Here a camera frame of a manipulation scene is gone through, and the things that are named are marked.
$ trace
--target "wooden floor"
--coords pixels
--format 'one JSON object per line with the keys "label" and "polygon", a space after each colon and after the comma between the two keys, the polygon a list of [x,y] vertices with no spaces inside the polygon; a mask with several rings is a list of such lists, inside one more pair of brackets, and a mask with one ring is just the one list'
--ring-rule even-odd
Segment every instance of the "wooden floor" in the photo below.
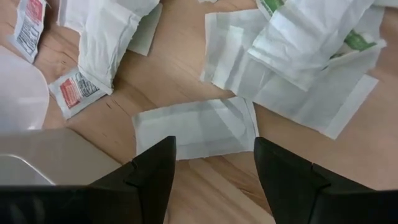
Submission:
{"label": "wooden floor", "polygon": [[[51,98],[45,128],[67,126],[125,163],[135,156],[135,114],[233,95],[198,81],[205,54],[205,13],[255,8],[255,0],[162,2],[149,57],[127,52],[115,92],[68,121]],[[6,36],[13,32],[18,0],[0,3],[1,45],[17,53]],[[48,83],[76,67],[79,41],[77,33],[56,25],[58,3],[49,3],[52,9],[47,8],[34,63]],[[368,187],[398,189],[398,11],[386,11],[381,32],[388,47],[371,71],[380,82],[336,141],[256,105],[261,136]],[[170,223],[273,223],[252,153],[179,162],[169,207]]]}

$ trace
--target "wood grain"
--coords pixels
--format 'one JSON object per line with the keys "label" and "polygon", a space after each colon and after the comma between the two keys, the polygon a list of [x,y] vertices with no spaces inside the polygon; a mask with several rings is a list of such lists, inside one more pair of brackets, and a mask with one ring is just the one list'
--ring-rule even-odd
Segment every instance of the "wood grain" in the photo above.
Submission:
{"label": "wood grain", "polygon": [[[0,0],[0,42],[20,55],[6,41],[16,23],[17,3],[18,0]],[[135,156],[131,123],[135,114],[176,103],[233,95],[198,81],[205,54],[205,13],[255,8],[254,0],[219,0],[216,4],[164,0],[162,3],[164,9],[149,56],[127,52],[114,81],[115,92],[68,121],[62,118],[51,97],[45,128],[67,126],[125,163]],[[49,4],[51,9],[47,8],[45,32],[34,63],[48,83],[75,67],[79,53],[79,35],[55,24],[58,1]],[[381,33],[388,47],[371,71],[380,82],[336,141],[256,105],[261,136],[368,187],[398,189],[398,64],[395,62],[398,10],[386,10]],[[257,179],[252,153],[212,157],[196,163],[199,165],[195,167],[187,161],[177,164],[170,223],[267,221],[264,218],[260,222],[257,216],[261,209],[270,210]],[[216,175],[215,180],[208,180],[203,173],[209,169]],[[232,190],[220,192],[222,185]],[[236,200],[237,189],[254,202],[245,203],[249,208]],[[251,208],[261,209],[250,213]]]}

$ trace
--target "wooden table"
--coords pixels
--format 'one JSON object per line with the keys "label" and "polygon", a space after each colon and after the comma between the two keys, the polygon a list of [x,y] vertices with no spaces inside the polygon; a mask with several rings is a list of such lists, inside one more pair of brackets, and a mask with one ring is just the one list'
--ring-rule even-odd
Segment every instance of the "wooden table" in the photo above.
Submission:
{"label": "wooden table", "polygon": [[[6,35],[13,32],[18,0],[0,1],[1,44],[17,53]],[[46,28],[34,63],[48,83],[76,67],[79,41],[76,32],[56,25],[58,2],[49,2],[52,9],[47,8]],[[67,126],[125,163],[135,155],[131,122],[135,114],[233,95],[198,80],[205,54],[205,13],[255,8],[255,0],[162,2],[164,9],[149,56],[127,52],[114,81],[115,92],[68,121],[51,97],[45,128]],[[261,136],[368,187],[398,189],[398,10],[386,10],[381,34],[388,47],[371,71],[380,82],[336,141],[256,105]],[[208,169],[214,175],[202,175]],[[254,204],[246,203],[234,189]],[[177,164],[171,223],[269,223],[258,220],[263,209],[269,212],[252,153]]]}

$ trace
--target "white plastic container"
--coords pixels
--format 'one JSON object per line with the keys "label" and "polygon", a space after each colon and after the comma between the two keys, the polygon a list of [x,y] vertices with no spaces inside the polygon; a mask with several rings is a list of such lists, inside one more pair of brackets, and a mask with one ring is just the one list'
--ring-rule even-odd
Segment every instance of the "white plastic container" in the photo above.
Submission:
{"label": "white plastic container", "polygon": [[48,106],[40,70],[0,46],[0,134],[41,129]]}

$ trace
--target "red label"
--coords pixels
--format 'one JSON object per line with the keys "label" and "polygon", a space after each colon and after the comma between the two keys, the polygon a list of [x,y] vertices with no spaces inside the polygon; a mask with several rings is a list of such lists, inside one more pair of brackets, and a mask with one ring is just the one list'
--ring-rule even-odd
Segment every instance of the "red label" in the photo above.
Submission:
{"label": "red label", "polygon": [[28,0],[26,13],[32,21],[42,22],[43,4],[40,0]]}
{"label": "red label", "polygon": [[80,103],[79,90],[70,80],[70,78],[62,83],[60,88],[63,98],[65,99],[65,102],[69,109]]}

